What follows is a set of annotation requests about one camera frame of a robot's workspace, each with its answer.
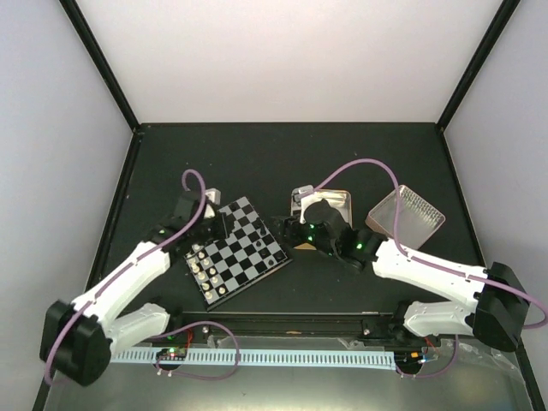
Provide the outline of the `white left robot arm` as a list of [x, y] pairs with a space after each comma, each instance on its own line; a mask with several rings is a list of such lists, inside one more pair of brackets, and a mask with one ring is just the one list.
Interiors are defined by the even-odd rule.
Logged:
[[191, 222], [166, 218], [100, 283], [70, 303], [53, 303], [45, 315], [39, 351], [46, 383], [58, 371], [88, 386], [104, 373], [113, 356], [135, 344], [160, 337], [166, 342], [177, 340], [184, 322], [176, 297], [153, 297], [129, 314], [124, 309], [193, 246], [208, 245], [228, 233], [225, 216], [212, 209]]

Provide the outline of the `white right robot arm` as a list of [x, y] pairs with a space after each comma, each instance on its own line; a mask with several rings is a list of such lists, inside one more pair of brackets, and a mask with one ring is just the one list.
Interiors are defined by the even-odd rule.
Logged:
[[395, 241], [370, 229], [334, 224], [301, 223], [297, 217], [277, 221], [277, 232], [291, 247], [303, 243], [377, 277], [397, 280], [443, 297], [443, 301], [410, 303], [391, 320], [391, 339], [408, 345], [431, 335], [473, 336], [485, 345], [514, 352], [530, 307], [514, 271], [495, 262], [489, 268], [398, 248]]

